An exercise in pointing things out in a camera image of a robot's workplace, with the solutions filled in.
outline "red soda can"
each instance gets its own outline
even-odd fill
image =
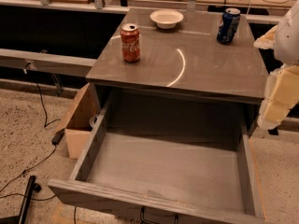
[[[133,23],[121,27],[122,55],[128,63],[140,60],[139,30]]]

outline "blue can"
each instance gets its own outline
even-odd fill
[[[240,10],[227,8],[222,14],[222,22],[217,34],[217,40],[222,44],[230,44],[235,36],[237,26],[240,22]]]

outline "soda can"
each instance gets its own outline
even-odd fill
[[[139,30],[133,23],[126,23],[121,27],[122,55],[128,63],[140,60]]]
[[[222,14],[222,21],[217,34],[217,41],[222,44],[230,44],[240,22],[240,10],[227,8]]]

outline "floor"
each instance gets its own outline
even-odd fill
[[[60,119],[76,94],[65,89],[56,95],[53,86],[40,85],[48,122]],[[44,128],[45,113],[35,83],[0,79],[0,189],[33,167],[54,150],[51,144],[53,130],[58,122]],[[279,135],[270,135],[256,129],[250,138],[258,171],[266,221],[276,224],[295,224],[299,219],[299,122],[288,119],[278,129]],[[66,180],[76,161],[68,158],[65,139],[48,159],[36,168],[11,182],[1,193],[24,193],[28,178],[36,176],[42,190],[34,193],[36,199],[53,195],[47,187],[51,178]],[[16,216],[20,212],[22,196],[0,199],[0,218]],[[127,224],[125,220],[81,208],[76,212],[76,223]],[[68,224],[74,222],[74,207],[62,204],[57,198],[48,201],[31,201],[26,223]]]

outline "white bowl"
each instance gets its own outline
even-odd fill
[[[151,13],[150,18],[157,23],[158,27],[172,29],[178,22],[183,20],[184,16],[178,11],[163,9]]]

